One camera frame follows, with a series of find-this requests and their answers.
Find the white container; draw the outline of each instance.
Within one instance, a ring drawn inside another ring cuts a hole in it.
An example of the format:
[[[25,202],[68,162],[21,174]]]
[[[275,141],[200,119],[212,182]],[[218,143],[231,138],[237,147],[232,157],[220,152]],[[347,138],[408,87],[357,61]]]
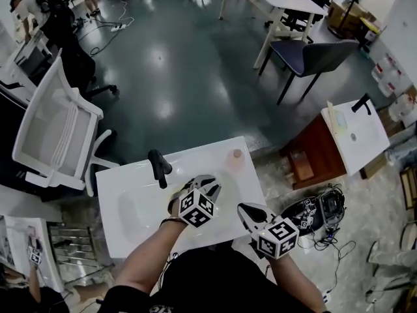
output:
[[[384,78],[384,75],[393,69],[395,69],[395,62],[388,54],[386,54],[385,57],[375,65],[371,74],[377,82],[380,82]]]
[[[405,89],[401,83],[402,75],[401,71],[397,69],[384,74],[384,77],[379,82],[379,89],[386,97],[390,97],[391,94],[399,97],[402,93],[404,93]]]
[[[408,94],[402,94],[390,105],[388,113],[394,122],[402,120],[414,109],[414,101]]]

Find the bracelet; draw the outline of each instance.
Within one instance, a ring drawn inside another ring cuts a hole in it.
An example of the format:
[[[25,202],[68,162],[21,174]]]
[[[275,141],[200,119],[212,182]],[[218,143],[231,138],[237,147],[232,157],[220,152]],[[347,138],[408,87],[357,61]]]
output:
[[[164,222],[182,222],[183,224],[188,225],[188,224],[187,224],[185,221],[183,221],[183,219],[181,219],[179,216],[171,216],[171,217],[168,217],[168,218],[164,219],[163,221],[161,221],[161,224],[159,225],[159,227],[161,227],[161,225],[162,225]]]

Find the white chair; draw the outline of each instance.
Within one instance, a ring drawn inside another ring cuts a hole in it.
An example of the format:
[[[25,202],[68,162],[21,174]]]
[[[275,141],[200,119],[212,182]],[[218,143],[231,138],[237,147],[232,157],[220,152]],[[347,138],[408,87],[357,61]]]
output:
[[[83,190],[87,186],[88,195],[93,196],[91,165],[119,166],[94,155],[112,133],[106,130],[95,140],[102,118],[103,111],[69,85],[59,52],[27,107],[14,144],[13,159],[39,172],[27,172],[26,181],[44,188],[64,185]]]

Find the navy blue chair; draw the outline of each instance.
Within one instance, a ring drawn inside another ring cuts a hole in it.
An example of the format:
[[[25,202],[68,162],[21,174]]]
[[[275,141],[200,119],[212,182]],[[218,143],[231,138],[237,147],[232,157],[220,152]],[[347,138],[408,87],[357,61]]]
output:
[[[259,71],[262,74],[272,52],[279,55],[285,66],[291,70],[291,76],[288,79],[284,90],[278,99],[277,105],[280,105],[289,86],[295,76],[303,78],[316,74],[313,81],[302,95],[302,100],[313,87],[322,73],[331,72],[344,62],[344,60],[357,49],[359,42],[356,40],[341,40],[334,43],[313,43],[307,44],[302,40],[279,40],[271,42],[268,53]]]

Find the power strip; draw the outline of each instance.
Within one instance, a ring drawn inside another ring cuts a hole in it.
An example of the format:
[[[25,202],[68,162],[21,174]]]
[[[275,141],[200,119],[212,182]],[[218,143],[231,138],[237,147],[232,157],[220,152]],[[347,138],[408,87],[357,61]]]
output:
[[[120,25],[118,27],[111,28],[111,32],[112,33],[115,33],[116,31],[120,31],[120,30],[123,30],[123,29],[126,29],[126,24],[122,24],[122,25]]]

